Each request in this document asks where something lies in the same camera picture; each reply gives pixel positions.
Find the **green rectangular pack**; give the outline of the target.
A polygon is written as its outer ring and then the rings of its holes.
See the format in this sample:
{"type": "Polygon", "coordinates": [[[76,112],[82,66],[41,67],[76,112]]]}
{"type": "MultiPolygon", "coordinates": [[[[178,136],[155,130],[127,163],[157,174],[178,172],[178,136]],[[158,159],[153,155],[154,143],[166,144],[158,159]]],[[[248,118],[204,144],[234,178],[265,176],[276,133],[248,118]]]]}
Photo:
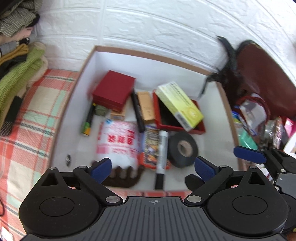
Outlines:
{"type": "Polygon", "coordinates": [[[248,149],[258,150],[256,142],[244,128],[237,130],[239,145],[248,149]]]}

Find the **shiny snack package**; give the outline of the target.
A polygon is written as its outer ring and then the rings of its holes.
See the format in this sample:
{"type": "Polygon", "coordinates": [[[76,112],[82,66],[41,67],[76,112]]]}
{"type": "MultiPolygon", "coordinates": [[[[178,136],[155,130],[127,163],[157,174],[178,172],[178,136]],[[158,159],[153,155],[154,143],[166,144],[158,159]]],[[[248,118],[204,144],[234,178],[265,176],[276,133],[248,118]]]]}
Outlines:
{"type": "Polygon", "coordinates": [[[272,147],[283,150],[288,142],[288,135],[279,116],[274,120],[269,120],[264,128],[263,146],[270,149],[272,147]]]}

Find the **black tape roll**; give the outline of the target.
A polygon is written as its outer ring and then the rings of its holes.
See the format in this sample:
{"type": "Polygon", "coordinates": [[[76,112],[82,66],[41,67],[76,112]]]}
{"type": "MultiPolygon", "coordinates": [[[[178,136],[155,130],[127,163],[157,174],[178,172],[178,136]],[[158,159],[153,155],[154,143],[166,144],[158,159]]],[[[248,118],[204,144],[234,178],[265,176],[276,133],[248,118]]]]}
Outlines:
{"type": "Polygon", "coordinates": [[[198,146],[187,132],[177,132],[169,137],[168,160],[176,168],[185,168],[194,164],[198,156],[198,146]]]}

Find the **white red plastic bag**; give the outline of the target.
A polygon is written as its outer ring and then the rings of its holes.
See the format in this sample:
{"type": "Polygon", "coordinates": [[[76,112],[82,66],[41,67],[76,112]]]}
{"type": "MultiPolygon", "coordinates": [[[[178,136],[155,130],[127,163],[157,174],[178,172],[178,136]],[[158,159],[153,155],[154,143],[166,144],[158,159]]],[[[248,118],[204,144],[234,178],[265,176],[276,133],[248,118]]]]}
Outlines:
{"type": "Polygon", "coordinates": [[[128,121],[105,120],[98,133],[97,159],[109,158],[112,168],[138,168],[139,132],[137,125],[128,121]]]}

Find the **green black highlighter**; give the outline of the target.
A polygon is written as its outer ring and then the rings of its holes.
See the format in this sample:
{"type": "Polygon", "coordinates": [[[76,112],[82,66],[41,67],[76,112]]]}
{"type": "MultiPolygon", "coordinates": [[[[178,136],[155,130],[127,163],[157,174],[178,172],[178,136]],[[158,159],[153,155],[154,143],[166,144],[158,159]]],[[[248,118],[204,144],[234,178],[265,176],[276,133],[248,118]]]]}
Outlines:
{"type": "Polygon", "coordinates": [[[91,132],[91,125],[92,125],[92,120],[93,120],[93,116],[95,113],[95,109],[96,109],[96,104],[92,103],[90,106],[90,109],[88,111],[88,114],[86,116],[86,120],[84,121],[83,125],[82,125],[82,131],[81,133],[85,136],[89,136],[90,132],[91,132]]]}

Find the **colourful card pack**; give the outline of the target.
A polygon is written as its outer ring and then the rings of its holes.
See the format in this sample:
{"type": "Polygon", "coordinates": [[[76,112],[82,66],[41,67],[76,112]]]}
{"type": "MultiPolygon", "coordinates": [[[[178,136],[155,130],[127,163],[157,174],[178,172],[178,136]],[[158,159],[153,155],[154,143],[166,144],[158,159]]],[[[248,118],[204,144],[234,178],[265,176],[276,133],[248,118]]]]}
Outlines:
{"type": "MultiPolygon", "coordinates": [[[[153,126],[147,126],[145,132],[142,134],[140,142],[140,153],[138,156],[138,163],[145,168],[156,170],[156,165],[159,155],[159,132],[153,126]]],[[[166,170],[170,168],[167,160],[166,170]]]]}

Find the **white black marker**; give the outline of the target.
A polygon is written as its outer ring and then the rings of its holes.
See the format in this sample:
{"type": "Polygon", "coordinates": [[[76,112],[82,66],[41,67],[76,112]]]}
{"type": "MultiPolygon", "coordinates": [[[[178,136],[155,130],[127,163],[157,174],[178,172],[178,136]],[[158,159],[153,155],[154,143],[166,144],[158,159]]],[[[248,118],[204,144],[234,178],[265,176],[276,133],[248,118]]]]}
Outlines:
{"type": "Polygon", "coordinates": [[[165,171],[167,166],[167,155],[168,155],[168,139],[169,134],[166,131],[159,132],[159,155],[156,165],[156,179],[154,184],[155,190],[163,190],[165,171]]]}

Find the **yellow green medicine box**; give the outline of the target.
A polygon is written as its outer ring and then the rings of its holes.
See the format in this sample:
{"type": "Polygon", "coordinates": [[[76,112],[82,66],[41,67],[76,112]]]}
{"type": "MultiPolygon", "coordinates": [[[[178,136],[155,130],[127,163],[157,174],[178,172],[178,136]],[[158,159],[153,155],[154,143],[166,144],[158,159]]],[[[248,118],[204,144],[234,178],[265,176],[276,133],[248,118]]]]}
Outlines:
{"type": "Polygon", "coordinates": [[[203,120],[201,111],[176,82],[159,85],[154,93],[185,131],[193,130],[203,120]]]}

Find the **plaid bed cloth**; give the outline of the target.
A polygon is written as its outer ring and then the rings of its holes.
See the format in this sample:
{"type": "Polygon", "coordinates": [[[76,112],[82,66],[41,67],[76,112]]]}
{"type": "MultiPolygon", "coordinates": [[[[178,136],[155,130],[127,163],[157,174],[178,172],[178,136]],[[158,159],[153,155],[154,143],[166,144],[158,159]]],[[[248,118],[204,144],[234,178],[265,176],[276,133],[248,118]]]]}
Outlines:
{"type": "Polygon", "coordinates": [[[1,138],[1,238],[21,240],[20,204],[49,166],[55,133],[78,78],[68,70],[48,69],[29,88],[11,134],[1,138]]]}

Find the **cardboard storage box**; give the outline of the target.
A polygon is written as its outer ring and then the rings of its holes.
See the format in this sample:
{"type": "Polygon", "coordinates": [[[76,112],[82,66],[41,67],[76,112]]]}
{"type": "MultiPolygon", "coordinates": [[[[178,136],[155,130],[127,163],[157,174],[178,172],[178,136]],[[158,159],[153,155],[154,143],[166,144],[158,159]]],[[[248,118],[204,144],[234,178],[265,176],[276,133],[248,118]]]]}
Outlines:
{"type": "Polygon", "coordinates": [[[184,191],[201,156],[243,170],[231,108],[207,72],[170,58],[95,46],[75,81],[59,123],[50,166],[69,172],[109,158],[109,186],[184,191]]]}

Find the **black marker in box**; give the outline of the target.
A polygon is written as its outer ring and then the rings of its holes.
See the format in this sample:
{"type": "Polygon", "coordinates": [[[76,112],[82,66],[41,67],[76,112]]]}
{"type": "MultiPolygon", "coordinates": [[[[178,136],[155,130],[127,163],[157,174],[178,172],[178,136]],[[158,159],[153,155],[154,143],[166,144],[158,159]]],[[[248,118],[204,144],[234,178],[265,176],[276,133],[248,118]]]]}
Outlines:
{"type": "Polygon", "coordinates": [[[140,108],[139,100],[138,100],[137,94],[134,89],[132,90],[130,97],[132,100],[132,105],[133,105],[133,109],[135,112],[135,117],[137,119],[138,131],[140,133],[143,133],[145,131],[144,119],[142,117],[142,110],[140,108]]]}

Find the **dark wooden headboard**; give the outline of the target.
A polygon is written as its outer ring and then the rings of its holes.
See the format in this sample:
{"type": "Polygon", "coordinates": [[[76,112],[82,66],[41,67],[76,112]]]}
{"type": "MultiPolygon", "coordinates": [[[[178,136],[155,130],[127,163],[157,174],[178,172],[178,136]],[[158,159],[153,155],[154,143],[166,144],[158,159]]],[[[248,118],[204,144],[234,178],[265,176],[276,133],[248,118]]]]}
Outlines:
{"type": "Polygon", "coordinates": [[[271,118],[295,120],[295,85],[281,66],[252,40],[239,45],[236,60],[243,79],[241,88],[258,94],[268,106],[271,118]]]}

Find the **red gift box lid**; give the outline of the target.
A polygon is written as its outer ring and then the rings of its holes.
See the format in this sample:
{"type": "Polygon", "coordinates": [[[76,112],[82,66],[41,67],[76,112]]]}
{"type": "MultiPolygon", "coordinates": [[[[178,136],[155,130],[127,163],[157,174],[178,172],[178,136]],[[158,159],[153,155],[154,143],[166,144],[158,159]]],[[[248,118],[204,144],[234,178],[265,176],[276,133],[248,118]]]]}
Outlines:
{"type": "Polygon", "coordinates": [[[109,70],[92,92],[93,103],[121,112],[134,83],[134,77],[109,70]]]}

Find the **gold brown small box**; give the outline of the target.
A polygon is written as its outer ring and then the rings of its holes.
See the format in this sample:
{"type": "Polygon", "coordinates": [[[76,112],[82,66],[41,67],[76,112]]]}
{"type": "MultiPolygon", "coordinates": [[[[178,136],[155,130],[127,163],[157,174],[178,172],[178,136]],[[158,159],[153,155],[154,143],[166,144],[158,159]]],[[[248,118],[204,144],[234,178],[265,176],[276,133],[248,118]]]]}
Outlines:
{"type": "Polygon", "coordinates": [[[139,91],[137,93],[140,108],[142,110],[142,117],[145,124],[151,124],[155,121],[154,105],[151,94],[148,91],[139,91]]]}

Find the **stack of folded clothes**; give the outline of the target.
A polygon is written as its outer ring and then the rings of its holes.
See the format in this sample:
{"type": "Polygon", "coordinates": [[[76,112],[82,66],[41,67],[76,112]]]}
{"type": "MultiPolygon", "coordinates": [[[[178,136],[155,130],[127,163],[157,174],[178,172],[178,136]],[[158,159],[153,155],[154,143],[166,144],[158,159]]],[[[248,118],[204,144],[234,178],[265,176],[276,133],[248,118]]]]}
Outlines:
{"type": "Polygon", "coordinates": [[[42,1],[1,1],[1,136],[13,129],[28,89],[48,67],[45,46],[35,41],[42,1]]]}

